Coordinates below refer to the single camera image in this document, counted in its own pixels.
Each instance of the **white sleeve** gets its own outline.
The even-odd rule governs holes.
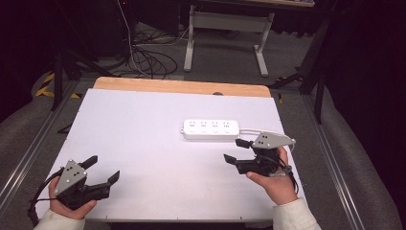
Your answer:
[[[66,218],[48,210],[34,230],[82,230],[83,228],[84,219]]]
[[[274,230],[321,230],[302,198],[275,206],[273,211]]]

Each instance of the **desk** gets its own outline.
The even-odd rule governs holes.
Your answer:
[[[314,6],[314,2],[297,2],[289,0],[248,0],[248,1],[214,1],[222,2],[223,4],[238,4],[238,2],[260,3],[277,6],[287,6],[295,8],[311,8]],[[260,69],[260,74],[263,77],[268,76],[268,70],[266,69],[265,61],[263,59],[262,50],[265,45],[266,39],[271,29],[274,13],[269,13],[268,17],[255,17],[255,16],[242,16],[242,15],[230,15],[222,13],[210,13],[195,11],[195,5],[191,5],[190,19],[189,19],[189,38],[188,46],[185,56],[185,71],[191,71],[192,69],[192,56],[193,56],[193,29],[194,28],[208,28],[218,30],[234,30],[243,32],[262,33],[259,45],[254,46],[254,51],[257,57],[257,62]]]
[[[201,94],[193,94],[193,89]],[[207,95],[218,91],[227,96]],[[233,94],[249,97],[230,96]],[[88,219],[271,220],[273,203],[264,190],[223,158],[228,153],[237,159],[252,159],[254,153],[238,148],[234,141],[186,140],[180,129],[188,118],[233,119],[240,127],[283,132],[265,86],[100,78],[86,93],[51,173],[70,158],[80,162],[94,154],[99,163],[88,170],[86,184],[103,183],[121,171],[110,198],[101,200]],[[299,181],[293,159],[289,164]],[[305,196],[299,187],[299,196]],[[47,208],[47,202],[38,203],[38,214]]]

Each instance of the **white tabletop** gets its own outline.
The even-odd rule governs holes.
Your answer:
[[[188,141],[186,119],[236,120],[241,128],[283,132],[272,98],[89,89],[50,173],[69,159],[98,155],[87,185],[119,181],[86,217],[101,221],[267,221],[275,205],[223,154],[253,159],[233,141]],[[255,140],[256,136],[243,136]],[[298,173],[290,151],[289,164]],[[305,197],[300,185],[299,196]],[[47,197],[47,191],[41,198]],[[48,202],[39,202],[40,217]]]

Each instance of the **power outlet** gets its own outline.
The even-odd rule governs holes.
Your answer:
[[[239,128],[234,120],[188,119],[183,123],[181,133],[188,140],[235,140]]]

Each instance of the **person's right hand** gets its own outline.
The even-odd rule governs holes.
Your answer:
[[[96,206],[96,200],[90,200],[89,202],[83,204],[77,210],[71,210],[70,208],[63,205],[56,199],[56,195],[54,194],[54,190],[56,188],[57,182],[59,181],[59,176],[54,178],[49,186],[49,195],[51,199],[50,203],[50,210],[54,213],[60,214],[68,219],[84,219],[84,217],[92,211],[92,209]]]
[[[283,147],[278,147],[278,152],[281,160],[287,165],[286,150]],[[277,173],[283,173],[283,170],[278,169]],[[246,176],[265,189],[266,193],[277,205],[283,205],[298,199],[289,175],[267,177],[255,172],[248,172]]]

